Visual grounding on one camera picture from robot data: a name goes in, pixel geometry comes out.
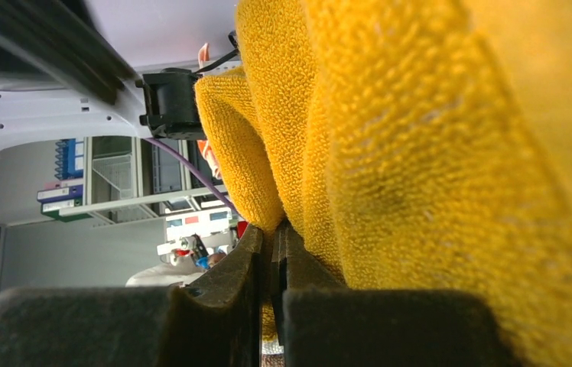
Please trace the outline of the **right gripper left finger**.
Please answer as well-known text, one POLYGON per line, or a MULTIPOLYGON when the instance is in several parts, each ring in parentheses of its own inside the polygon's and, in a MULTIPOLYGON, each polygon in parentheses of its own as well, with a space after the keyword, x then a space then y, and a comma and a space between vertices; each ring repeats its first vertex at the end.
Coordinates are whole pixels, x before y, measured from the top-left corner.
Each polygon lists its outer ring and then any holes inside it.
POLYGON ((262 230, 188 287, 0 293, 0 366, 258 366, 262 230))

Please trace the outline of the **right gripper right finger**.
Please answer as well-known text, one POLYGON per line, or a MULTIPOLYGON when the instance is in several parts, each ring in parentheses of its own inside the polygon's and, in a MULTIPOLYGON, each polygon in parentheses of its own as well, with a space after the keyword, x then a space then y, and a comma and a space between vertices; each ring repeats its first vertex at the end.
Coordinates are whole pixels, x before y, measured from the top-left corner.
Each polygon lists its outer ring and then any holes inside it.
POLYGON ((288 366, 517 366, 490 309, 452 290, 353 290, 288 222, 275 233, 271 298, 288 366))

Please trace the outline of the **yellow bear towel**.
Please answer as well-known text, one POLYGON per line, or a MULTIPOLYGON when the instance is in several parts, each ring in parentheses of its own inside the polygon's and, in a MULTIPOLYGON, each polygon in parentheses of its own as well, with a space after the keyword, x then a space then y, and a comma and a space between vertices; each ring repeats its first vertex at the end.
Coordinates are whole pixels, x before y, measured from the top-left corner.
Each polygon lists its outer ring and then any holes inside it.
POLYGON ((572 1, 240 1, 195 86, 240 215, 353 288, 482 297, 572 366, 572 1))

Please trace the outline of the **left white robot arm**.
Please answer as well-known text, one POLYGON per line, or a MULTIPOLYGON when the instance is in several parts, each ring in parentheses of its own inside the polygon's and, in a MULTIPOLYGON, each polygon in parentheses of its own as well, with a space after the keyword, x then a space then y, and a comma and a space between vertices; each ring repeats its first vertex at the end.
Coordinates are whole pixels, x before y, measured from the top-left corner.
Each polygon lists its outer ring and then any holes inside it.
POLYGON ((83 1, 0 1, 0 151, 95 136, 203 139, 197 80, 134 71, 83 1))

